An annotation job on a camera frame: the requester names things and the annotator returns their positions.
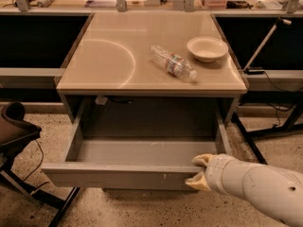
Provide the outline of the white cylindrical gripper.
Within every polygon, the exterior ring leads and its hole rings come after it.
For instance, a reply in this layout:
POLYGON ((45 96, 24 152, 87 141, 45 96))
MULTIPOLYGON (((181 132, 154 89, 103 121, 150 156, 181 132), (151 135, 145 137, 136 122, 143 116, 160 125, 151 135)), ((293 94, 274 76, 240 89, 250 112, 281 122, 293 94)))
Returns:
POLYGON ((185 180, 186 185, 199 191, 213 191, 224 195, 243 197, 242 180, 250 167, 226 154, 201 154, 192 159, 196 166, 206 166, 205 174, 200 172, 185 180))

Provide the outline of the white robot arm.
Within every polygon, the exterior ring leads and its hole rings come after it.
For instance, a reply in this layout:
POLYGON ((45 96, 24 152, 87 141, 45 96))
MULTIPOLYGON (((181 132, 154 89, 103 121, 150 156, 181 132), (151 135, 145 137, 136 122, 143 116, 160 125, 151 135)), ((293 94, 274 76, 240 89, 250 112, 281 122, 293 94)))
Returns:
POLYGON ((290 227, 303 227, 303 174, 249 163, 227 154, 202 154, 192 162, 205 169, 186 185, 249 202, 262 214, 290 227))

